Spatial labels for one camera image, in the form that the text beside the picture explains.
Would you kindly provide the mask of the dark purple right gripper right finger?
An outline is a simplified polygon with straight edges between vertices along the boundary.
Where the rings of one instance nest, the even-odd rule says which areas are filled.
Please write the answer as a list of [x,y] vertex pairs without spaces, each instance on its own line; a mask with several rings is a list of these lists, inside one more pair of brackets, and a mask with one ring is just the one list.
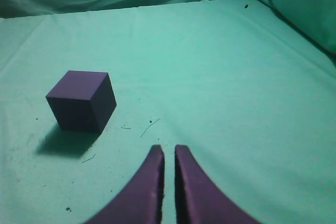
[[214,184],[188,146],[176,145],[174,156],[177,223],[259,223]]

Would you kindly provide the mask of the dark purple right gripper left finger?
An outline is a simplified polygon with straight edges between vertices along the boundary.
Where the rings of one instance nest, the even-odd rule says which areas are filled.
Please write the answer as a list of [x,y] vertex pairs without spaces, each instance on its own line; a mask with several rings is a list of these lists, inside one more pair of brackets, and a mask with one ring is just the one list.
[[86,223],[161,223],[164,172],[162,148],[153,145],[124,188]]

